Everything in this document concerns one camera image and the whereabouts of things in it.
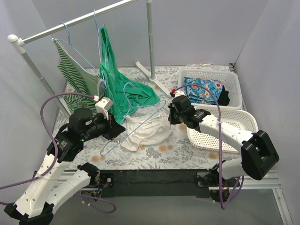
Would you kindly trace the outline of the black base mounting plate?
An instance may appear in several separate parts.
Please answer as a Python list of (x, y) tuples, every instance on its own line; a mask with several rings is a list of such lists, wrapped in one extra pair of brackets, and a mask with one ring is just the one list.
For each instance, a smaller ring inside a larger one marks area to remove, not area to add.
[(204, 176), (210, 169), (102, 170), (103, 197), (196, 196), (209, 197), (217, 179)]

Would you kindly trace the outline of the white laundry basket tipped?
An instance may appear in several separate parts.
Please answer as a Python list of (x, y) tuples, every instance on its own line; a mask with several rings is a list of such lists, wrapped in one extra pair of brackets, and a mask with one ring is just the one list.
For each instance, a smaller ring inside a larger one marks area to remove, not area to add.
[[(218, 118), (218, 109), (216, 106), (208, 107), (195, 105), (195, 109), (204, 109)], [(259, 130), (254, 116), (244, 110), (228, 109), (226, 107), (221, 108), (221, 122), (226, 122), (240, 130), (247, 130), (251, 132), (257, 132)], [(187, 136), (191, 144), (194, 147), (203, 150), (219, 151), (218, 131), (216, 134), (217, 138), (209, 134), (200, 133), (194, 129), (187, 128)], [(238, 153), (235, 146), (232, 146), (230, 143), (231, 142), (228, 140), (225, 140), (224, 142), (224, 137), (222, 137), (222, 151)]]

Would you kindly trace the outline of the blue floral garment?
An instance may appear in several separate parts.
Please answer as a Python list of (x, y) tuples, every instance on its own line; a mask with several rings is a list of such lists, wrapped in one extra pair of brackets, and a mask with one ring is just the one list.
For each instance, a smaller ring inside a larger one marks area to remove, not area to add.
[[(187, 94), (187, 97), (189, 98), (190, 102), (195, 104), (209, 105), (215, 105), (216, 103), (207, 90), (209, 90), (216, 98), (216, 100), (218, 100), (222, 91), (222, 87), (224, 86), (224, 82), (221, 80), (184, 77), (183, 85), (188, 84), (190, 84), (190, 86), (184, 87), (184, 91)], [(195, 86), (195, 84), (203, 86), (207, 90)]]

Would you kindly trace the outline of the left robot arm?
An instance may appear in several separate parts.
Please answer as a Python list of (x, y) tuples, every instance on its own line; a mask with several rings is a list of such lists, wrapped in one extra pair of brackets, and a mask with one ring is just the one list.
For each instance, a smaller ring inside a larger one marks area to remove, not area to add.
[(4, 212), (21, 225), (48, 225), (57, 209), (83, 187), (100, 184), (100, 170), (91, 163), (79, 165), (76, 173), (57, 188), (54, 187), (65, 169), (83, 150), (86, 141), (100, 136), (112, 140), (125, 131), (114, 116), (92, 114), (79, 108), (69, 117), (47, 148), (47, 153), (23, 195), (5, 206)]

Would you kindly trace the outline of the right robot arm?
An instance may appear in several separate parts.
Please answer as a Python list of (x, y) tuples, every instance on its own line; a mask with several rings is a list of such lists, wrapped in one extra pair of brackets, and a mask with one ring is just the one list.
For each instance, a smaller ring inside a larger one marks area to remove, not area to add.
[(279, 155), (269, 135), (263, 130), (254, 133), (220, 122), (210, 112), (195, 109), (184, 95), (175, 97), (168, 107), (170, 124), (183, 123), (189, 129), (219, 139), (240, 153), (239, 159), (222, 160), (213, 166), (212, 170), (201, 178), (202, 182), (223, 186), (230, 179), (241, 176), (262, 180), (279, 161)]

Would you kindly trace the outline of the white clothes rack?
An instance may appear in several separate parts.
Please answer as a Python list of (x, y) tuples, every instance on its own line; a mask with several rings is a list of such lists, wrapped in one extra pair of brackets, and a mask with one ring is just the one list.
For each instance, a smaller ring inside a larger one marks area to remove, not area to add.
[[(0, 3), (0, 92), (1, 104), (9, 115), (37, 117), (48, 92), (30, 67), (7, 39), (10, 34), (25, 38), (46, 30), (48, 15), (55, 25), (66, 23), (76, 15), (83, 15), (111, 5), (110, 1), (75, 0), (3, 0)], [(149, 64), (146, 2), (138, 0), (99, 15), (97, 25), (105, 25), (113, 45), (117, 64), (131, 66), (136, 61)], [(99, 65), (98, 36), (94, 19), (69, 27), (70, 38), (92, 66)], [(53, 38), (68, 40), (68, 31), (52, 34)], [(71, 47), (68, 52), (82, 66), (90, 65)]]

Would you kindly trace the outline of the green t-shirt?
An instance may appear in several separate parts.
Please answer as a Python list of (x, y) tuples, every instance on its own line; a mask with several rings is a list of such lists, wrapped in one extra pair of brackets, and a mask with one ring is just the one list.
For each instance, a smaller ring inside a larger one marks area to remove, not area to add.
[(105, 96), (114, 102), (109, 112), (114, 115), (119, 124), (125, 115), (135, 113), (137, 106), (154, 105), (160, 101), (150, 86), (130, 80), (119, 72), (105, 26), (101, 29), (101, 46), (103, 59), (106, 59), (106, 71), (101, 69), (107, 81)]

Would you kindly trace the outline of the green striped tank top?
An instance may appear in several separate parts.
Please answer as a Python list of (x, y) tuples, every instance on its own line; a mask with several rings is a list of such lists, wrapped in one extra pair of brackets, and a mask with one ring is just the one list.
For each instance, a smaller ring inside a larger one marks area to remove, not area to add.
[[(102, 96), (104, 94), (103, 79), (98, 72), (88, 72), (80, 64), (78, 64), (66, 51), (61, 42), (57, 39), (53, 40), (60, 61), (57, 65), (62, 75), (71, 85), (76, 93), (82, 93), (89, 96)], [(78, 108), (89, 108), (93, 114), (97, 113), (95, 101), (90, 98), (78, 95), (65, 95), (64, 100), (70, 110), (74, 112)]]

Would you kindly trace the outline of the floral patterned table mat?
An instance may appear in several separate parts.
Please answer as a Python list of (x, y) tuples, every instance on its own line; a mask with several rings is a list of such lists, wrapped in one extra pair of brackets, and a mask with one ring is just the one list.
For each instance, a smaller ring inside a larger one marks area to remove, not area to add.
[[(182, 68), (203, 69), (209, 71), (230, 71), (229, 66), (220, 65), (189, 65), (189, 66), (165, 66), (155, 67), (159, 81), (168, 89), (177, 87), (179, 71)], [(148, 84), (147, 77), (136, 67), (119, 67), (121, 73), (140, 83)], [(238, 128), (251, 130), (255, 123), (244, 111), (221, 112), (221, 119), (226, 120)], [(67, 167), (67, 170), (76, 170), (78, 165), (86, 162), (92, 163), (99, 169), (198, 169), (211, 168), (219, 158), (218, 150), (200, 149), (193, 146), (188, 138), (185, 124), (174, 126), (171, 135), (161, 144), (154, 146), (140, 146), (136, 152), (122, 150), (120, 145), (106, 156), (100, 153), (101, 148), (108, 141), (102, 137), (86, 142), (82, 150)]]

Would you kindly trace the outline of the white laundry basket upright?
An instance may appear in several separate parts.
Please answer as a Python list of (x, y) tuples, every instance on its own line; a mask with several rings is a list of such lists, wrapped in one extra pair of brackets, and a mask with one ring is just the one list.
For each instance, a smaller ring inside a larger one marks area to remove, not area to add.
[(240, 82), (233, 72), (181, 69), (178, 86), (194, 105), (215, 105), (216, 99), (220, 106), (242, 108)]

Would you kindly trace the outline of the white tank top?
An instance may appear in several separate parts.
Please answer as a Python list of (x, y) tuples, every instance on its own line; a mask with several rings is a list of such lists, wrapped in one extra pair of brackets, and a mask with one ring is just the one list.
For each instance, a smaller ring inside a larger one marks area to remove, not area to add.
[(157, 145), (165, 141), (173, 131), (168, 121), (168, 115), (164, 111), (155, 113), (152, 117), (144, 115), (140, 117), (125, 117), (127, 122), (128, 137), (120, 147), (126, 151), (135, 152), (143, 146)]

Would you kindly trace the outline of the black garment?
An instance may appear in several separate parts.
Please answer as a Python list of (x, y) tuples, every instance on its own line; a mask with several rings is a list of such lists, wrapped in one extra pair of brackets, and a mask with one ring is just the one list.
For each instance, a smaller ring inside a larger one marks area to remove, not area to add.
[(224, 86), (222, 87), (222, 91), (217, 102), (221, 106), (228, 106), (230, 103), (229, 92), (225, 89)]

